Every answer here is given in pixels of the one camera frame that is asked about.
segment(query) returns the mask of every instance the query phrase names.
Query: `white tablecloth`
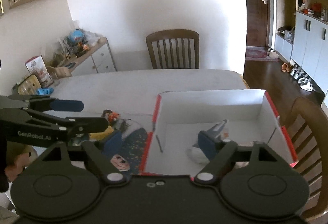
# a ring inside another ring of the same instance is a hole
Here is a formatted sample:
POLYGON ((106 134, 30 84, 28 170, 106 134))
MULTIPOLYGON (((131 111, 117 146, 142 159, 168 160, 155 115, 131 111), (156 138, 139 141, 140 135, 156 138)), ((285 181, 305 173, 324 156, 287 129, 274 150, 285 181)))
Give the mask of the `white tablecloth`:
POLYGON ((51 95, 81 100, 84 111, 152 114, 156 96, 165 91, 246 89, 240 74, 227 70, 154 69, 110 72, 61 80, 51 95))

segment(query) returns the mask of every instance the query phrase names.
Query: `picture frame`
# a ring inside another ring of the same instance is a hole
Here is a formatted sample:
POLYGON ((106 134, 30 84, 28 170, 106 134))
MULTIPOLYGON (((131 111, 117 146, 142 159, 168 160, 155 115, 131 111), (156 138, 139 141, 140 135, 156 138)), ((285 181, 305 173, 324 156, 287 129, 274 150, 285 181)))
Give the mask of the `picture frame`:
POLYGON ((0 0, 0 17, 4 14, 3 12, 3 6, 2 6, 2 0, 0 0))

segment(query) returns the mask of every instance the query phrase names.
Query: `cardboard box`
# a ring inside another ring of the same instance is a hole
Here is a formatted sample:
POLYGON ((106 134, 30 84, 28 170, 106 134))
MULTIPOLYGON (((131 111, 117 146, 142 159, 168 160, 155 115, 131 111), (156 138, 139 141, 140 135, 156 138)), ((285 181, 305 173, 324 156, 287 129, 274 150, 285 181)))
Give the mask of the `cardboard box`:
POLYGON ((297 155, 279 114, 264 90, 214 90, 159 94, 155 106, 153 136, 145 149, 141 174, 195 176, 204 165, 194 163, 186 150, 199 131, 229 120, 229 139, 242 144, 267 143, 289 164, 297 155))

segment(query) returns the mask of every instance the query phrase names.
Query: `rug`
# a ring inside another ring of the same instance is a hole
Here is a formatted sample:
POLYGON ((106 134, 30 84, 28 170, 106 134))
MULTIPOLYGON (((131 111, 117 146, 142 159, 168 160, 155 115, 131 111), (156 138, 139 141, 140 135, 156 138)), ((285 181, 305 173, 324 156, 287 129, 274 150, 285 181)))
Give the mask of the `rug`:
POLYGON ((278 62, 279 58, 271 58, 267 56, 267 50, 265 47, 246 47, 245 60, 278 62))

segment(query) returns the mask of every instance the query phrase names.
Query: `chair backrest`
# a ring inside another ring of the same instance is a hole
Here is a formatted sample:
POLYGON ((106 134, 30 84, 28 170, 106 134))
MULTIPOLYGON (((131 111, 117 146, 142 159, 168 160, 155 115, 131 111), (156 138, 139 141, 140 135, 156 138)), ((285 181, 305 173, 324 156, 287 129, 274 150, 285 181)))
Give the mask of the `chair backrest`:
POLYGON ((199 34, 195 31, 159 31, 148 35, 146 43, 153 69, 158 64, 160 68, 199 68, 199 34))
POLYGON ((296 153, 301 157, 294 169, 310 186, 310 198, 302 217, 307 221, 314 220, 328 209, 328 119, 318 105, 298 97, 282 124, 291 137, 296 153))

